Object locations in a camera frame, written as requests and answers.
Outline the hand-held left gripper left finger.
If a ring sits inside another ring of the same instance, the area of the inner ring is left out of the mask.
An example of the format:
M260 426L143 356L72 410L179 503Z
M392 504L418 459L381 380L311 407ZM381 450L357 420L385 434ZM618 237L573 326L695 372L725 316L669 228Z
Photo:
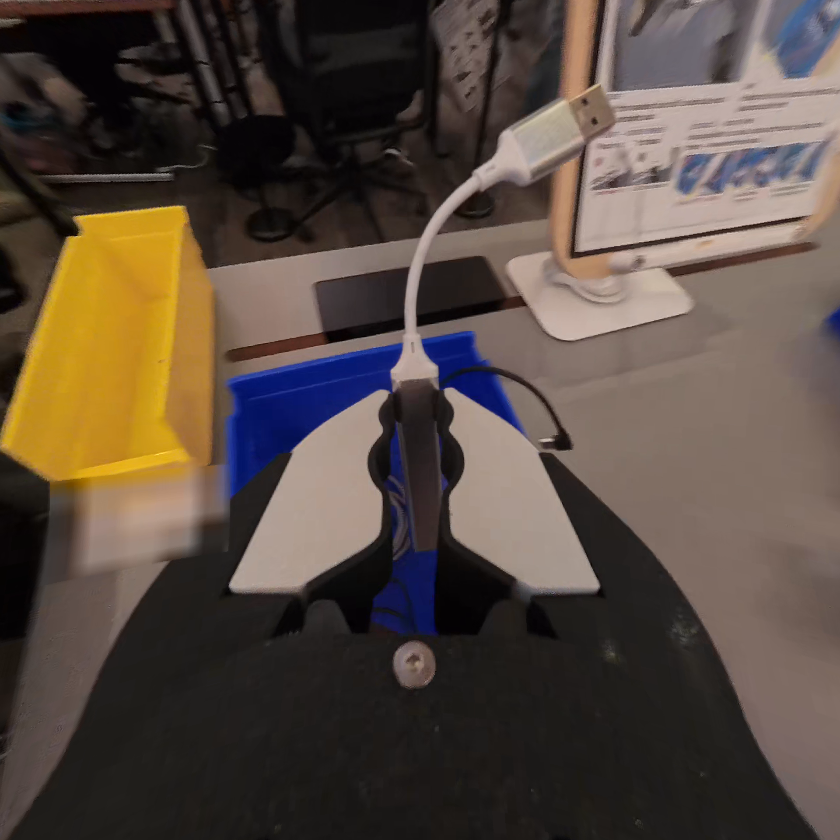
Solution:
M377 390L322 423L291 451L228 583L233 595L334 602L366 633L392 577L387 488L393 394Z

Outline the printed instruction sheet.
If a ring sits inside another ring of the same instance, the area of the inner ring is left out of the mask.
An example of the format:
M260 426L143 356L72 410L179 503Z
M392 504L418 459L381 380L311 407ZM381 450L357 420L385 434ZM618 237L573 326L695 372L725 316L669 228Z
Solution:
M838 2L592 6L616 122L581 158L574 256L781 233L834 203Z

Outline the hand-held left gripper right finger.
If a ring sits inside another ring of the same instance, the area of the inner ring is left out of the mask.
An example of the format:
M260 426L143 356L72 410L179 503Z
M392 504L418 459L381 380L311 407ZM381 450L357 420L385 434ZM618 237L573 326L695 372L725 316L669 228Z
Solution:
M437 633L478 634L499 602L598 595L601 583L552 482L559 460L454 388L438 394L437 431Z

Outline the black office chair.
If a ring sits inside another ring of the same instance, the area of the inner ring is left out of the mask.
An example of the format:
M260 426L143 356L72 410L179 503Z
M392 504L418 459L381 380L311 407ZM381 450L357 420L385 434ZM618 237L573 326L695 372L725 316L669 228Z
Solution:
M411 197L428 215L426 194L386 174L384 158L432 109L432 2L253 2L259 53L292 134L301 130L321 162L307 170L327 186L294 214L262 205L246 232L274 243L311 241L310 220L341 196L360 204L380 241L370 189Z

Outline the black tripod with sheet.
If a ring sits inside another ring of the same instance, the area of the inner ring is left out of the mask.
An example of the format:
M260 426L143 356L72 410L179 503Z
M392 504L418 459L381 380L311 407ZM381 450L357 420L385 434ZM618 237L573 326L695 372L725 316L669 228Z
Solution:
M512 1L436 2L432 13L439 67L460 108L475 111L475 170L485 160L493 93L500 75L502 41Z

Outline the yellow plastic bin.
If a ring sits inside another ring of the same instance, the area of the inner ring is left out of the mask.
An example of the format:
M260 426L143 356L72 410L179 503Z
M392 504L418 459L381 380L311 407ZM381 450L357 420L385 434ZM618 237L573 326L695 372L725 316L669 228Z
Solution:
M28 341L2 451L49 482L208 466L214 288L186 208L75 222Z

